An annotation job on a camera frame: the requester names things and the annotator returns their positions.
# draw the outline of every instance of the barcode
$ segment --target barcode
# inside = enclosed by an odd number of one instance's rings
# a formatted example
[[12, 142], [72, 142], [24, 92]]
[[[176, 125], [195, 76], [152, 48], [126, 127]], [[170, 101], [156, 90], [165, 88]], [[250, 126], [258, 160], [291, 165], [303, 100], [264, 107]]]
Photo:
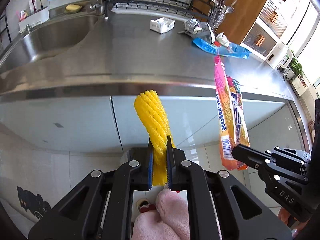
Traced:
[[231, 144], [230, 144], [229, 136], [228, 135], [221, 136], [221, 142], [222, 142], [223, 157], [227, 160], [233, 160], [233, 157], [231, 154]]

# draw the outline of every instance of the white bottle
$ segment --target white bottle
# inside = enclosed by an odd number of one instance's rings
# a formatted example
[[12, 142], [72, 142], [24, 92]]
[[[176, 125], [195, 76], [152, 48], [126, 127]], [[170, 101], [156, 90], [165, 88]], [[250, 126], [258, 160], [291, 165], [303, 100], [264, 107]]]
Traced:
[[[35, 5], [35, 8], [36, 8], [36, 11], [37, 11], [37, 0], [34, 0], [34, 5]], [[30, 11], [31, 11], [31, 14], [34, 14], [35, 13], [35, 10], [33, 8], [33, 3], [32, 3], [32, 0], [29, 0], [29, 7], [30, 7]]]

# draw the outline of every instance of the blue plastic wrapper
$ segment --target blue plastic wrapper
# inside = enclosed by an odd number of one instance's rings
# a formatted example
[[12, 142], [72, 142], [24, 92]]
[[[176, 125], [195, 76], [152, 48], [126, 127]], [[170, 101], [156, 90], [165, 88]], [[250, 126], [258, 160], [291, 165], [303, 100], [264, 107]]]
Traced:
[[225, 46], [217, 47], [215, 45], [207, 43], [201, 38], [195, 38], [192, 42], [196, 44], [203, 51], [211, 54], [215, 54], [215, 55], [247, 59], [249, 58], [249, 54], [250, 54], [249, 50], [232, 42], [230, 43], [228, 48], [226, 48]]

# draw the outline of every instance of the yellow object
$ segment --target yellow object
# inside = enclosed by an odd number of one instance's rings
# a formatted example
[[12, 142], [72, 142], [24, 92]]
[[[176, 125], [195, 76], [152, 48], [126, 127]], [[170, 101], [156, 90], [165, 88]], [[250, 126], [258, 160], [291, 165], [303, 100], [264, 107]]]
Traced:
[[76, 4], [69, 4], [66, 6], [66, 10], [72, 13], [80, 11], [81, 6]]
[[141, 122], [147, 129], [153, 145], [153, 186], [164, 186], [167, 182], [167, 136], [172, 135], [169, 128], [167, 114], [162, 103], [153, 90], [141, 93], [134, 101], [134, 108]]

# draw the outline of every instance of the white electric kettle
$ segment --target white electric kettle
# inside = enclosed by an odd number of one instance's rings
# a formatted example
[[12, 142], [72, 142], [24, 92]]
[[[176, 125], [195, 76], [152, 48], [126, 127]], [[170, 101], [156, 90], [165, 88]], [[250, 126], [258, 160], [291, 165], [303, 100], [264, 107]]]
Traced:
[[292, 51], [282, 42], [279, 42], [270, 53], [266, 62], [273, 68], [287, 68], [293, 59]]

